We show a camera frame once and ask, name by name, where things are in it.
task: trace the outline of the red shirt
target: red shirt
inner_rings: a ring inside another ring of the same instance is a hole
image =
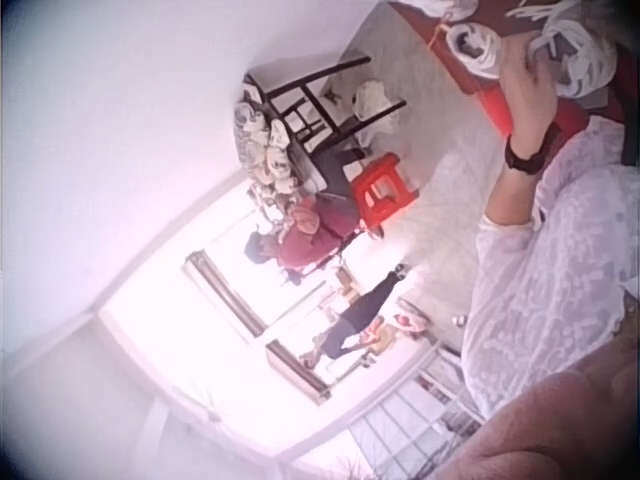
[[[311,264],[318,264],[358,227],[359,219],[345,213],[340,204],[318,200],[310,207],[320,217],[320,228],[314,235],[307,235],[293,225],[282,238],[278,263],[283,268],[302,270]],[[330,228],[335,234],[327,231]]]

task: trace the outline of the red plastic stool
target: red plastic stool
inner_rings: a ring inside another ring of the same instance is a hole
[[[375,228],[398,210],[403,209],[418,198],[418,191],[410,192],[398,175],[396,166],[400,159],[394,153],[386,153],[367,165],[364,171],[353,179],[353,193],[367,228]],[[387,180],[393,188],[391,196],[381,197],[375,189],[377,182]]]

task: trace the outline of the white lace shirt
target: white lace shirt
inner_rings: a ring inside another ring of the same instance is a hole
[[[610,339],[624,290],[638,296],[640,177],[620,165],[623,136],[592,117],[567,142],[537,188],[544,222],[481,222],[462,360],[487,418]]]

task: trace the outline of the black watch strap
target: black watch strap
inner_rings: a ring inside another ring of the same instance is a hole
[[[509,135],[504,151],[504,158],[507,166],[510,169],[518,170],[519,172],[526,173],[527,175],[537,175],[547,163],[547,159],[552,153],[551,147],[555,142],[558,133],[560,133],[560,129],[555,123],[552,123],[544,137],[542,147],[540,147],[538,153],[528,160],[519,158],[515,153],[513,153],[513,150],[511,149],[511,135]]]

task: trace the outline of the floor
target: floor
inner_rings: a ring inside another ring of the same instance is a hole
[[[345,258],[364,288],[398,261],[414,269],[396,293],[429,314],[441,337],[460,345],[451,317],[468,311],[477,271],[474,239],[501,166],[502,142],[475,100],[463,94],[424,40],[388,4],[372,12],[345,57],[371,56],[369,65],[332,77],[348,106],[368,79],[402,98],[397,131],[376,137],[376,152],[393,151],[419,199],[384,224],[385,239],[359,239]]]

